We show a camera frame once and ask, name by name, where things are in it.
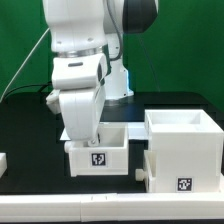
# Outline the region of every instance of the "black tabletop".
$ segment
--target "black tabletop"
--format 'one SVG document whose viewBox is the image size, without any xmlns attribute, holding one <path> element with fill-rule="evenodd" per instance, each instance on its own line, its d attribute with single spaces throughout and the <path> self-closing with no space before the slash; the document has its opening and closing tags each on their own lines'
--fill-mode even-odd
<svg viewBox="0 0 224 224">
<path fill-rule="evenodd" d="M 0 105 L 0 152 L 7 154 L 8 163 L 0 179 L 0 195 L 145 192 L 144 183 L 135 181 L 135 169 L 142 168 L 147 141 L 129 142 L 128 176 L 70 177 L 68 155 L 59 140 L 63 120 L 49 111 L 45 98 L 45 94 L 20 93 Z M 129 103 L 105 107 L 101 121 L 143 122 L 145 109 L 203 109 L 224 129 L 224 114 L 195 93 L 137 93 Z"/>
</svg>

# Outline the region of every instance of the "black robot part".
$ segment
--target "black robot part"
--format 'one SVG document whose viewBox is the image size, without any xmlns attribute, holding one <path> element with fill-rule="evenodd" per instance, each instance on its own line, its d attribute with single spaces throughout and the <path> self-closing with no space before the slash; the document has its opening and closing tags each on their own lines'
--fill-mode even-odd
<svg viewBox="0 0 224 224">
<path fill-rule="evenodd" d="M 125 0 L 123 31 L 126 34 L 145 32 L 157 17 L 155 0 Z"/>
</svg>

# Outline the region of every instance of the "white box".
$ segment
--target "white box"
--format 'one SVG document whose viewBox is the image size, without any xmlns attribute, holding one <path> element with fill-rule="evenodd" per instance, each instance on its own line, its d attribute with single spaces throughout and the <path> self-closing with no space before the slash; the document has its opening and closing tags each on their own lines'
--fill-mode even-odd
<svg viewBox="0 0 224 224">
<path fill-rule="evenodd" d="M 69 153 L 71 176 L 77 175 L 127 175 L 128 126 L 119 123 L 99 125 L 100 144 L 89 147 L 73 142 Z"/>
<path fill-rule="evenodd" d="M 147 110 L 145 127 L 149 191 L 219 191 L 224 133 L 203 110 Z"/>
</svg>

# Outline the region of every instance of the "cable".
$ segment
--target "cable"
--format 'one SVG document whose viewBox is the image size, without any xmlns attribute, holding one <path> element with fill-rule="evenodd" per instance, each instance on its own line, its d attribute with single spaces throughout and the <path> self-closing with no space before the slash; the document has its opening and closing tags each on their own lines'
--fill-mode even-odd
<svg viewBox="0 0 224 224">
<path fill-rule="evenodd" d="M 10 81 L 10 83 L 8 84 L 8 86 L 5 88 L 1 99 L 0 99 L 0 103 L 2 103 L 5 94 L 7 93 L 7 91 L 9 90 L 9 88 L 11 87 L 11 85 L 13 84 L 14 80 L 18 77 L 19 73 L 21 72 L 21 70 L 24 68 L 24 66 L 26 65 L 26 63 L 28 62 L 28 60 L 30 59 L 30 57 L 33 55 L 34 51 L 37 49 L 37 47 L 39 46 L 39 44 L 42 42 L 42 40 L 44 39 L 44 37 L 47 35 L 47 33 L 49 32 L 49 28 L 44 32 L 44 34 L 41 36 L 41 38 L 38 40 L 38 42 L 36 43 L 36 45 L 33 47 L 33 49 L 31 50 L 31 52 L 29 53 L 29 55 L 26 57 L 25 61 L 22 63 L 22 65 L 20 66 L 20 68 L 18 69 L 18 71 L 16 72 L 16 74 L 14 75 L 14 77 L 12 78 L 12 80 Z"/>
<path fill-rule="evenodd" d="M 123 54 L 123 40 L 122 40 L 122 36 L 120 34 L 120 31 L 119 31 L 119 27 L 117 25 L 116 20 L 114 19 L 114 16 L 113 16 L 113 13 L 112 13 L 112 10 L 111 10 L 110 0 L 107 0 L 107 9 L 108 9 L 111 21 L 112 21 L 112 23 L 114 25 L 114 28 L 116 30 L 118 40 L 119 40 L 119 44 L 120 44 L 120 50 L 119 50 L 119 53 L 118 53 L 117 57 L 110 58 L 110 61 L 117 61 L 122 57 L 122 54 Z"/>
<path fill-rule="evenodd" d="M 44 87 L 44 89 L 48 86 L 50 86 L 51 83 L 46 83 L 46 84 L 33 84 L 33 85 L 26 85 L 26 86 L 20 86 L 20 87 L 17 87 L 17 88 L 14 88 L 12 90 L 10 90 L 5 96 L 4 98 L 2 99 L 3 101 L 13 92 L 17 91 L 17 90 L 20 90 L 20 89 L 25 89 L 25 88 L 30 88 L 30 87 Z"/>
<path fill-rule="evenodd" d="M 150 69 L 152 70 L 152 74 L 153 74 L 153 78 L 154 78 L 154 82 L 155 82 L 157 91 L 161 92 L 159 81 L 158 81 L 158 77 L 157 77 L 155 68 L 153 66 L 152 60 L 151 60 L 151 58 L 149 56 L 149 53 L 148 53 L 148 51 L 147 51 L 147 49 L 145 47 L 144 41 L 143 41 L 143 39 L 142 39 L 142 37 L 140 35 L 137 35 L 137 38 L 138 38 L 138 41 L 139 41 L 139 43 L 140 43 L 140 45 L 141 45 L 141 47 L 142 47 L 142 49 L 143 49 L 143 51 L 145 53 L 145 56 L 146 56 L 146 59 L 148 61 L 149 66 L 150 66 Z"/>
</svg>

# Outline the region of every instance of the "green wall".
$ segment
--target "green wall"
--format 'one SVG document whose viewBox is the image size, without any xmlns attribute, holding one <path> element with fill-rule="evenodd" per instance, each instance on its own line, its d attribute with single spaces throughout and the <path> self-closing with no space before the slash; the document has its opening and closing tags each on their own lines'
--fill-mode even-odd
<svg viewBox="0 0 224 224">
<path fill-rule="evenodd" d="M 47 26 L 41 0 L 0 1 L 1 94 Z M 49 81 L 49 46 L 48 36 L 13 87 Z M 197 92 L 224 111 L 224 1 L 160 0 L 153 26 L 140 37 L 125 36 L 134 91 L 158 91 L 149 60 L 161 91 Z"/>
</svg>

